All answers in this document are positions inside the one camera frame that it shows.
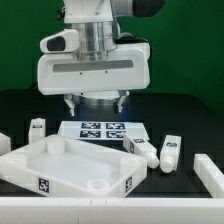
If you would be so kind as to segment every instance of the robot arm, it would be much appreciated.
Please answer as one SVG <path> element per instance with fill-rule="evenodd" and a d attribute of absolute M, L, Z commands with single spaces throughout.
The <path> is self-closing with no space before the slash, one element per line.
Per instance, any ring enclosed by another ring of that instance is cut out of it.
<path fill-rule="evenodd" d="M 40 44 L 45 53 L 38 63 L 40 92 L 87 94 L 96 98 L 99 95 L 105 98 L 109 93 L 110 98 L 111 92 L 146 88 L 150 82 L 147 63 L 150 46 L 118 44 L 119 35 L 114 34 L 118 32 L 116 15 L 153 16 L 165 0 L 64 0 L 64 3 L 67 28 Z"/>

